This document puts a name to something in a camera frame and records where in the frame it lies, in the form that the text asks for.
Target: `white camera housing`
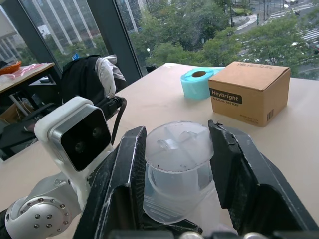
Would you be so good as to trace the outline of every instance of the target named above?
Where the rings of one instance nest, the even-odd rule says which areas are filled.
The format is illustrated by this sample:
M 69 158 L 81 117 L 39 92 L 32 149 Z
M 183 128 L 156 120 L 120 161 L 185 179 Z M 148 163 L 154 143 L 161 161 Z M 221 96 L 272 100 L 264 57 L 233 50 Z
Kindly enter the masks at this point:
M 97 130 L 94 128 L 96 124 L 99 124 Z M 92 136 L 90 130 L 97 133 Z M 87 177 L 113 151 L 102 110 L 88 99 L 74 97 L 40 119 L 34 132 L 56 165 L 70 179 L 83 209 L 90 193 Z M 83 146 L 83 150 L 78 149 L 78 145 Z

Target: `teal tape roll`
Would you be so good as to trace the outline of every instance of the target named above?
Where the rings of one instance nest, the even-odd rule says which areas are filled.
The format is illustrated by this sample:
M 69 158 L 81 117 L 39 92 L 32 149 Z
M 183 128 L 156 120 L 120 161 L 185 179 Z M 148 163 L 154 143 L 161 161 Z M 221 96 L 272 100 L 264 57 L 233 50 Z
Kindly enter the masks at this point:
M 210 96 L 208 79 L 222 69 L 224 67 L 199 67 L 182 75 L 180 80 L 185 97 L 197 100 L 208 98 Z

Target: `black cable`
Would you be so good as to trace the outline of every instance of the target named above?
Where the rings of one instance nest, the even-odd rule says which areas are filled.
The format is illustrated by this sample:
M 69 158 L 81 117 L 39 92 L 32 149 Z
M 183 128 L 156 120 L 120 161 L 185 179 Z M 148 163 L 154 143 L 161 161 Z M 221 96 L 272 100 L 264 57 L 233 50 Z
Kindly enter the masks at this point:
M 120 120 L 121 120 L 122 114 L 123 114 L 123 112 L 124 112 L 124 110 L 126 108 L 126 104 L 127 104 L 127 101 L 126 101 L 125 98 L 120 98 L 120 97 L 118 97 L 118 98 L 121 99 L 122 105 L 121 105 L 120 110 L 118 112 L 118 115 L 116 116 L 116 119 L 115 119 L 113 132 L 112 132 L 112 137 L 111 137 L 111 145 L 114 144 L 116 133 L 118 132 L 118 128 L 119 128 L 119 125 L 120 125 Z

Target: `heybright label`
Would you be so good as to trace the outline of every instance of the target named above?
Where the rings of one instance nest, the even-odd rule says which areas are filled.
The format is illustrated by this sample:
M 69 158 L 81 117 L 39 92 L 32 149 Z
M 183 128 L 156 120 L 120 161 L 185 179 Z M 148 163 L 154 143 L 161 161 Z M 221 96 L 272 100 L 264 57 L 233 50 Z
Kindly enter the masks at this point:
M 209 91 L 211 96 L 214 96 L 223 100 L 231 101 L 237 104 L 242 104 L 242 97 L 240 95 L 233 94 L 226 91 L 219 91 L 213 88 L 209 88 Z

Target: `desk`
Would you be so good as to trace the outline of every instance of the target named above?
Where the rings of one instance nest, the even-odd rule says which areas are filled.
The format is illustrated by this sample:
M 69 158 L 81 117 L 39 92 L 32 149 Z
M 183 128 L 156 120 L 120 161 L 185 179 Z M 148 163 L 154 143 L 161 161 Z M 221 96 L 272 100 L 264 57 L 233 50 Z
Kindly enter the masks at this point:
M 237 127 L 250 134 L 259 150 L 282 171 L 319 224 L 319 82 L 291 79 L 287 107 L 265 128 L 258 128 L 213 113 L 210 99 L 185 99 L 179 78 L 192 68 L 167 63 L 119 92 L 128 104 L 115 144 L 127 130 L 141 125 L 150 132 L 171 121 L 189 120 L 207 125 L 213 119 Z M 114 121 L 113 117 L 108 122 L 111 131 Z M 28 195 L 40 179 L 55 173 L 58 173 L 57 166 L 39 143 L 5 161 L 0 166 L 0 210 Z M 227 212 L 222 216 L 225 223 Z M 72 238 L 78 218 L 56 238 Z
M 26 71 L 23 76 L 18 76 L 13 79 L 6 79 L 0 81 L 0 94 L 11 95 L 16 91 L 23 91 L 23 94 L 28 98 L 35 109 L 38 109 L 37 104 L 32 99 L 31 95 L 24 89 L 29 84 L 41 79 L 43 76 L 50 76 L 51 80 L 59 82 L 60 77 L 55 72 L 54 63 L 43 63 L 41 66 Z

